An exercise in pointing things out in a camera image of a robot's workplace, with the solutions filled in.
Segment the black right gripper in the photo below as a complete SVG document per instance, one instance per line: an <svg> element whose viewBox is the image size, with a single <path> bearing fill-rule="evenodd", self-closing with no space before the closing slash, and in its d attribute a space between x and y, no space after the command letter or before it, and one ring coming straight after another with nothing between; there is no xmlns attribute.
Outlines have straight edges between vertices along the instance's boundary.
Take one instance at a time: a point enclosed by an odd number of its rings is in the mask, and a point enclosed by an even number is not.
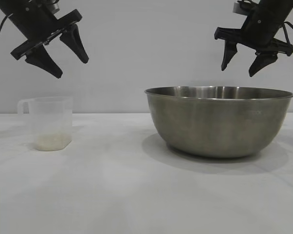
<svg viewBox="0 0 293 234"><path fill-rule="evenodd" d="M266 66L277 61L277 53L290 56L293 49L287 43L274 36L282 27L285 19L293 10L293 0L238 0L233 5L233 12L246 16L240 29L218 27L215 39L222 39L224 55L221 70L224 71L237 53L237 44L256 50L256 58L249 68L253 77Z"/></svg>

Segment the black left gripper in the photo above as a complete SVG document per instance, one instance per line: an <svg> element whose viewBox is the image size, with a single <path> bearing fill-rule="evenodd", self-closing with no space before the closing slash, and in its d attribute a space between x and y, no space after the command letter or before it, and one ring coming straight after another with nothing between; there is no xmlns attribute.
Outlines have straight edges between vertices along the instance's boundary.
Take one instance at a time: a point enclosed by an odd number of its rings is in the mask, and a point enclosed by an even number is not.
<svg viewBox="0 0 293 234"><path fill-rule="evenodd" d="M11 55L15 59L26 55L27 63L61 78L62 70L43 44L48 44L60 34L60 41L70 48L82 63L88 63L89 57L76 24L82 19L80 12L75 9L58 19L53 14L56 5L55 0L0 0L0 10L27 38Z"/></svg>

